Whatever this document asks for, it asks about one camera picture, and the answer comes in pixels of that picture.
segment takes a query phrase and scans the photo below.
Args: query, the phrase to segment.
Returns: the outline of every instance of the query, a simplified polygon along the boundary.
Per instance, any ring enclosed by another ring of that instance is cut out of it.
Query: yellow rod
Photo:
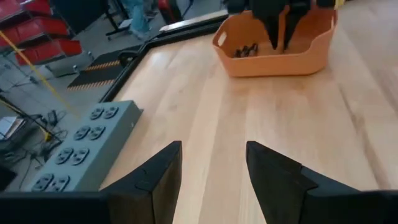
[[[77,118],[79,117],[78,113],[72,109],[72,107],[55,91],[54,87],[50,85],[50,83],[45,79],[45,77],[34,67],[34,65],[30,62],[30,60],[19,50],[6,35],[0,30],[0,36],[19,54],[19,56],[24,59],[24,61],[29,65],[30,69],[32,69],[36,75],[43,81],[44,85],[52,92],[52,94],[66,107],[66,109],[71,112],[71,114],[75,115]]]

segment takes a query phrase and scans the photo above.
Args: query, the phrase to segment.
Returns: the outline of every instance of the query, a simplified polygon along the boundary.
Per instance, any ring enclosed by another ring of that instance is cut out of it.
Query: black mat
[[[118,60],[119,53],[123,50],[139,50],[140,47],[141,45],[136,45],[100,55],[68,85],[68,90],[85,90],[112,84],[123,69]]]

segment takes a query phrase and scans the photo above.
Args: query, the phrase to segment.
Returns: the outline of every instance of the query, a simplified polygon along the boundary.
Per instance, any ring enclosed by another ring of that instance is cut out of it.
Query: red shelf
[[[47,0],[0,0],[0,28],[5,29],[30,19],[32,16],[49,16],[52,14]]]
[[[55,39],[37,47],[25,49],[22,53],[35,65],[49,63],[61,58],[71,57],[81,53],[78,40]],[[26,65],[25,61],[16,53],[19,65]]]
[[[20,47],[31,47],[49,41],[47,35],[50,36],[67,36],[68,29],[65,23],[59,19],[48,17],[35,17],[29,21],[23,22],[13,28],[8,28],[4,34],[16,45]],[[4,39],[0,39],[0,48],[7,47],[8,43]]]

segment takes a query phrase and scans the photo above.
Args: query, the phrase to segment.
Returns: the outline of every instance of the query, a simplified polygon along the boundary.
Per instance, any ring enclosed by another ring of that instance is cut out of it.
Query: orange bin
[[[267,31],[251,11],[231,16],[222,23],[213,38],[213,46],[231,77],[271,75],[309,75],[323,69],[328,62],[331,38],[337,22],[332,9],[313,6],[296,27],[289,48],[283,52],[285,15],[279,17],[279,44],[272,49]],[[234,58],[237,49],[258,45],[256,55]]]

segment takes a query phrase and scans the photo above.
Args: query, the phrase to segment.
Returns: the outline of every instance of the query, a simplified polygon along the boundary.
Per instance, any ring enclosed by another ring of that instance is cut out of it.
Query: light wood surface
[[[329,66],[306,77],[229,78],[212,35],[152,49],[115,99],[144,113],[102,187],[182,140],[174,223],[265,223],[245,163],[255,140],[357,189],[398,188],[397,7],[349,2]]]

